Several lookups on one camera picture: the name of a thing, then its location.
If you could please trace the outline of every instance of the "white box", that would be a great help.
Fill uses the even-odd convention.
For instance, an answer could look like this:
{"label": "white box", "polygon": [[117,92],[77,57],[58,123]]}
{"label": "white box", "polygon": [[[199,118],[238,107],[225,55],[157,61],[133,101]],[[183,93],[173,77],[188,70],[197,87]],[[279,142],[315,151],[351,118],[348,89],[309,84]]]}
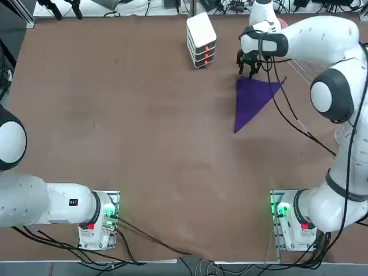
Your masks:
{"label": "white box", "polygon": [[216,34],[207,13],[200,13],[186,21],[187,47],[196,68],[213,61]]}

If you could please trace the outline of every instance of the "purple triangle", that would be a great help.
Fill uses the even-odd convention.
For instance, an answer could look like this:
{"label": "purple triangle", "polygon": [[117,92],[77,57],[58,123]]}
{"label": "purple triangle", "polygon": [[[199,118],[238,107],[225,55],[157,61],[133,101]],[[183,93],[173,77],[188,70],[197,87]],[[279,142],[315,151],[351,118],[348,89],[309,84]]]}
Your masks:
{"label": "purple triangle", "polygon": [[241,77],[236,81],[236,117],[234,133],[240,131],[243,126],[256,116],[280,89],[285,79],[281,83],[271,82],[271,84],[245,77]]}

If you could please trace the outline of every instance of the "white equipment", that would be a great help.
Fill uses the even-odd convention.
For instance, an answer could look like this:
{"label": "white equipment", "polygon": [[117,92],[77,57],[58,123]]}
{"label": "white equipment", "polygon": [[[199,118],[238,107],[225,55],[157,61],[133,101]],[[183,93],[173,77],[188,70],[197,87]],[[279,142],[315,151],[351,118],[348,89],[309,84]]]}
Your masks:
{"label": "white equipment", "polygon": [[45,183],[41,178],[9,171],[22,160],[26,146],[22,123],[0,105],[0,227],[77,223],[80,247],[114,248],[119,192],[91,191],[74,183]]}
{"label": "white equipment", "polygon": [[213,61],[216,34],[207,13],[200,13],[186,21],[186,45],[195,68]]}
{"label": "white equipment", "polygon": [[[248,60],[261,54],[323,64],[327,68],[312,82],[310,99],[322,116],[344,124],[343,134],[339,136],[339,152],[319,187],[285,191],[277,206],[286,249],[305,251],[315,241],[316,229],[332,232],[342,226],[352,132],[349,122],[356,118],[367,76],[367,60],[359,44],[359,30],[354,22],[332,16],[307,18],[281,29],[272,1],[256,0],[250,25],[239,39],[241,51],[238,56]],[[351,151],[345,227],[368,212],[367,104],[365,99]]]}

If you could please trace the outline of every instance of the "wire bundle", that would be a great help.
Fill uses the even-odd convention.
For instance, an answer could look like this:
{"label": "wire bundle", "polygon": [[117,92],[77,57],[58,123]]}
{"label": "wire bundle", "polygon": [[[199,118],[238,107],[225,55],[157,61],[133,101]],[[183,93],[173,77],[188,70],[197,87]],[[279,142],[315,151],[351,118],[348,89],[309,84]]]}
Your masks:
{"label": "wire bundle", "polygon": [[[181,251],[181,250],[178,250],[174,247],[171,247],[169,245],[167,245],[166,243],[156,239],[155,237],[145,233],[144,231],[140,230],[138,227],[132,225],[131,223],[121,219],[121,218],[118,218],[120,221],[122,221],[124,224],[126,224],[127,226],[131,227],[132,229],[134,229],[135,231],[138,231],[139,233],[143,234],[143,236],[146,238],[146,239],[149,239],[150,241],[152,242],[155,242],[155,243],[158,243],[166,248],[168,248],[169,250],[172,250],[176,253],[179,253],[179,254],[182,254],[182,255],[191,255],[190,253],[187,253],[187,252],[184,252],[184,251]],[[131,259],[131,262],[127,262],[125,260],[122,260],[122,259],[119,259],[119,258],[115,258],[115,257],[112,257],[112,256],[109,256],[109,255],[105,255],[105,254],[102,254],[98,251],[92,251],[92,250],[87,250],[87,249],[84,249],[84,248],[79,248],[79,247],[75,247],[75,246],[72,246],[71,244],[68,244],[68,243],[64,243],[64,242],[59,242],[57,241],[56,239],[50,237],[49,235],[47,235],[46,233],[44,233],[43,231],[41,230],[35,230],[38,234],[42,235],[37,235],[35,233],[33,233],[29,228],[27,227],[23,227],[23,229],[25,230],[22,231],[20,230],[18,227],[12,227],[15,231],[17,231],[18,233],[20,233],[22,236],[25,236],[27,237],[28,239],[30,240],[33,240],[35,242],[38,242],[38,243],[41,243],[41,244],[45,244],[45,245],[48,245],[48,246],[51,246],[51,247],[55,247],[55,248],[59,248],[59,249],[63,249],[63,250],[67,250],[69,251],[70,253],[72,253],[73,255],[75,255],[77,257],[77,259],[81,260],[82,262],[80,262],[79,264],[82,265],[82,266],[85,266],[85,267],[88,267],[90,269],[93,269],[93,270],[97,270],[99,271],[99,273],[96,275],[101,275],[102,273],[104,272],[108,272],[108,271],[113,271],[113,270],[116,270],[116,269],[119,269],[120,267],[122,266],[126,266],[126,265],[137,265],[137,266],[142,266],[142,265],[145,265],[145,263],[139,263],[136,261],[136,259],[133,257],[132,255],[132,252],[128,246],[128,242],[124,236],[124,234],[118,229],[116,228],[116,232],[119,234],[120,238],[123,240],[124,242],[124,245],[126,247],[126,250],[127,250],[127,253],[128,253],[128,256],[129,258]],[[111,260],[114,260],[114,261],[118,261],[118,263],[116,264],[108,264],[108,263],[97,263],[95,261],[93,261],[86,253],[90,253],[90,254],[94,254],[94,255],[98,255],[98,256],[102,256],[102,257],[105,257],[105,258],[108,258],[108,259],[111,259]]]}

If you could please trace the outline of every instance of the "brown table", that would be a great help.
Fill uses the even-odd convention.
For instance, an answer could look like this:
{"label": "brown table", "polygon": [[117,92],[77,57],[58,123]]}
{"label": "brown table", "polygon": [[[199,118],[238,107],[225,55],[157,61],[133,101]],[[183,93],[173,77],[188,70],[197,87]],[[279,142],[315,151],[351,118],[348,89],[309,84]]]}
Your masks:
{"label": "brown table", "polygon": [[[283,16],[289,23],[302,17]],[[237,37],[248,19],[212,18],[216,57],[204,70],[191,63],[185,20],[44,20],[28,30],[9,102],[29,138],[18,170],[120,190],[122,217],[162,241],[208,259],[262,262],[271,234],[270,189],[318,186],[333,160],[288,126],[271,102],[234,135]],[[359,27],[367,38],[367,27]],[[309,85],[287,63],[278,70],[301,121],[336,149],[335,126],[312,108]],[[277,101],[291,118],[281,93]],[[43,228],[77,242],[75,225]],[[326,261],[368,263],[366,231],[348,227]],[[126,235],[136,259],[177,256]],[[0,242],[1,260],[74,259],[11,229],[0,230]],[[122,244],[112,254],[127,258]],[[274,245],[267,260],[276,260]]]}

